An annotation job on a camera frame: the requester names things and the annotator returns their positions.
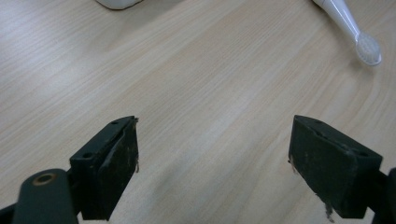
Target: light wood grain surface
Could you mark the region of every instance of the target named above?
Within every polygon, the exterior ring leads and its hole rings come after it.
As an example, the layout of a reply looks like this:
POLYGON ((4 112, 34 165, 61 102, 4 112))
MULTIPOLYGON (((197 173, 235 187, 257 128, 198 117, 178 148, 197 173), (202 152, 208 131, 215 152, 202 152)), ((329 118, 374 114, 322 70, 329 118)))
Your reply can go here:
POLYGON ((295 114, 396 166, 396 2, 346 2, 378 67, 310 0, 3 0, 0 207, 135 115, 140 173, 109 223, 329 223, 287 163, 295 114))

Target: black plastic part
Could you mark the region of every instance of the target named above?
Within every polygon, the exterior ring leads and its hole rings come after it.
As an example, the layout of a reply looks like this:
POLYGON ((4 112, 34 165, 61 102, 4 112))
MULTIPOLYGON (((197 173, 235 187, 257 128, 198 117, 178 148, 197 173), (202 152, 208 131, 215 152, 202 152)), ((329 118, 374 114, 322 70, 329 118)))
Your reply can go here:
POLYGON ((70 158, 69 179, 84 219, 107 219, 138 163, 134 117, 117 119, 70 158))
POLYGON ((395 223, 388 199, 389 181, 388 176, 378 173, 375 179, 366 183, 369 188, 369 194, 366 195, 368 206, 375 212, 373 224, 395 223))
POLYGON ((78 223, 66 171, 51 169, 26 179, 21 185, 12 223, 78 223))
POLYGON ((340 217, 363 218, 382 157, 320 120, 295 116, 289 158, 340 217))
POLYGON ((8 224, 12 222, 12 218, 14 217, 15 204, 12 204, 8 207, 5 207, 0 210, 0 223, 8 224))
POLYGON ((393 168, 389 172, 387 182, 387 199, 393 220, 396 220, 396 168, 393 168))

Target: round hole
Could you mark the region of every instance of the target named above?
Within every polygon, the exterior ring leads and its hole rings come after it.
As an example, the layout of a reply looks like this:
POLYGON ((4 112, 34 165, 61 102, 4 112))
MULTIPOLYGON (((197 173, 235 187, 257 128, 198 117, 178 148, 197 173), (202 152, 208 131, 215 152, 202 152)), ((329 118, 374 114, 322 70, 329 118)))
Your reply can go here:
POLYGON ((53 173, 40 175, 33 180, 33 185, 35 186, 47 185, 48 183, 52 182, 52 180, 55 179, 55 177, 56 174, 53 173))
POLYGON ((88 158, 90 158, 92 156, 93 156, 93 154, 91 152, 87 152, 87 153, 84 153, 84 155, 82 155, 82 158, 88 159, 88 158))

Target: screw hole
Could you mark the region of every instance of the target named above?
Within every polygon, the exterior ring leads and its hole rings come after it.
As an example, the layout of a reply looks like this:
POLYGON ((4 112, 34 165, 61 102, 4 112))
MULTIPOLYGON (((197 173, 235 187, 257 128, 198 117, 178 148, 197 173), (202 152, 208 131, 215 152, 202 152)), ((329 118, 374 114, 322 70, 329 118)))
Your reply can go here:
POLYGON ((357 156, 362 156, 362 157, 368 157, 369 156, 369 154, 367 154, 366 152, 359 151, 356 148, 353 148, 352 150, 353 150, 353 153, 355 153, 355 155, 357 155, 357 156))
POLYGON ((52 182, 52 180, 54 180, 55 177, 56 174, 52 174, 52 173, 40 175, 33 180, 33 185, 35 186, 47 185, 48 183, 52 182))
POLYGON ((365 152, 357 152, 359 156, 368 157, 369 155, 365 152))
POLYGON ((323 134, 323 133, 321 133, 321 132, 315 132, 315 134, 317 135, 317 136, 319 136, 319 137, 324 137, 325 135, 323 134))
POLYGON ((82 158, 89 159, 92 156, 93 156, 93 154, 91 152, 87 152, 87 153, 84 153, 84 155, 82 155, 82 158))

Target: white object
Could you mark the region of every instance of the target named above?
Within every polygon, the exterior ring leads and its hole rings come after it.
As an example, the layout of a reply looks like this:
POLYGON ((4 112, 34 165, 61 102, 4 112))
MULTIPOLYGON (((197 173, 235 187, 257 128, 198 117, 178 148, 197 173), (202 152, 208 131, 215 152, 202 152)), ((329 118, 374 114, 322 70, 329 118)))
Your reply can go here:
POLYGON ((125 9, 131 7, 134 4, 141 2, 142 0, 96 0, 100 4, 110 9, 125 9))
POLYGON ((374 38, 358 27, 344 0, 313 0, 322 7, 337 25, 356 44, 356 53, 366 64, 374 66, 381 63, 381 49, 374 38))

